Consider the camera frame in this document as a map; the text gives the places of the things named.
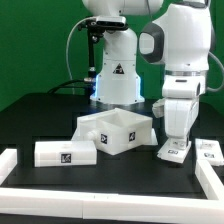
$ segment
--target white box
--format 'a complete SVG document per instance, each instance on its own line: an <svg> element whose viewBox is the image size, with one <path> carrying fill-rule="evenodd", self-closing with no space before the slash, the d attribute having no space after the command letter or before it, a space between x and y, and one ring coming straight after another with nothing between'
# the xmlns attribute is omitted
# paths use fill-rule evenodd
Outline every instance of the white box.
<svg viewBox="0 0 224 224"><path fill-rule="evenodd" d="M36 142L35 167L96 164L97 151L92 141Z"/></svg>
<svg viewBox="0 0 224 224"><path fill-rule="evenodd" d="M219 142L206 139L195 139L198 160L207 160L212 166L223 166L224 159Z"/></svg>
<svg viewBox="0 0 224 224"><path fill-rule="evenodd" d="M79 117L72 141L93 140L111 155L152 143L152 118L122 109Z"/></svg>

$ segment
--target green backdrop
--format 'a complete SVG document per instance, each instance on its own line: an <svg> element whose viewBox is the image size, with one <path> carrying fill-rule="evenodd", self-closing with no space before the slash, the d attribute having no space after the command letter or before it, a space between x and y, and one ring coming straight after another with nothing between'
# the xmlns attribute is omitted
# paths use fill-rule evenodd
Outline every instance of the green backdrop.
<svg viewBox="0 0 224 224"><path fill-rule="evenodd" d="M171 0L165 4L164 12ZM215 54L224 63L224 1L213 0L212 20L216 32ZM0 110L27 93L47 92L69 80L65 62L68 34L74 24L90 15L81 0L0 0ZM129 26L140 34L148 16L127 17ZM95 46L97 70L101 69L102 41ZM74 78L87 76L88 51L86 31L75 32L70 50ZM221 82L219 68L212 61L208 84ZM137 57L137 73L142 77L145 98L161 97L163 66L147 64ZM206 93L201 101L208 102L224 114L224 91Z"/></svg>

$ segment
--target black label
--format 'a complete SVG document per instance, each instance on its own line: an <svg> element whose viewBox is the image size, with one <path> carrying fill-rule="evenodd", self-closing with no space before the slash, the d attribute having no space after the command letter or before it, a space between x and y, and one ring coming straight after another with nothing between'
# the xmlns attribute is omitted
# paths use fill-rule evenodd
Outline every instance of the black label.
<svg viewBox="0 0 224 224"><path fill-rule="evenodd" d="M71 163L72 162L72 154L61 154L61 163Z"/></svg>
<svg viewBox="0 0 224 224"><path fill-rule="evenodd" d="M204 155L205 155L206 158L210 158L210 159L214 159L215 158L214 154L205 153Z"/></svg>
<svg viewBox="0 0 224 224"><path fill-rule="evenodd" d="M178 151L175 151L175 150L169 150L168 153L169 153L169 154L177 155L177 154L178 154Z"/></svg>
<svg viewBox="0 0 224 224"><path fill-rule="evenodd" d="M129 142L132 142L135 140L135 132L132 132L129 134Z"/></svg>
<svg viewBox="0 0 224 224"><path fill-rule="evenodd" d="M114 74L119 74L119 75L123 75L124 74L124 70L121 66L121 64L119 64L116 69L114 70Z"/></svg>
<svg viewBox="0 0 224 224"><path fill-rule="evenodd" d="M107 136L106 135L101 134L101 142L104 144L107 144Z"/></svg>

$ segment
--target black table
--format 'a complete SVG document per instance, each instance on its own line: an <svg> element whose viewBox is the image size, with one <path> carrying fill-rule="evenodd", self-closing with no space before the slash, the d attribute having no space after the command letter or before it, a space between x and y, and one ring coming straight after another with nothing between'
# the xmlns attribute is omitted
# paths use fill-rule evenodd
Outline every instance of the black table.
<svg viewBox="0 0 224 224"><path fill-rule="evenodd" d="M153 100L134 112L153 117ZM102 109L89 105L85 96L28 94L0 113L0 152L17 148L18 165L2 187L45 189L129 195L206 198L195 172L195 138L224 143L224 117L210 105L201 103L199 116L191 130L192 147L183 164L157 158L166 141L163 119L154 119L158 146L141 146L111 156L97 152L97 165L34 168L36 141L70 140L78 116ZM224 169L215 168L222 182ZM49 223L129 223L54 217L0 215L1 224Z"/></svg>

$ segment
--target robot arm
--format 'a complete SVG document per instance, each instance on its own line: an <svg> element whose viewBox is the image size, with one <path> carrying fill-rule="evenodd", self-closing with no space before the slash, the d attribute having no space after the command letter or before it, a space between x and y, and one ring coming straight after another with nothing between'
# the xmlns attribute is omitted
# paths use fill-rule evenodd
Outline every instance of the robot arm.
<svg viewBox="0 0 224 224"><path fill-rule="evenodd" d="M182 163L191 146L199 95L206 90L211 18L204 0L172 3L140 36L140 52L149 63L165 64L164 120L167 142L158 157Z"/></svg>
<svg viewBox="0 0 224 224"><path fill-rule="evenodd" d="M83 0L93 15L146 15L157 12L163 0Z"/></svg>
<svg viewBox="0 0 224 224"><path fill-rule="evenodd" d="M98 25L115 25L113 30L104 29L103 66L96 78L91 103L111 108L144 102L140 95L140 77L135 70L137 36L130 28L116 30L116 20L125 21L121 15L155 13L163 0L83 0L83 3L100 18L100 22L96 21Z"/></svg>

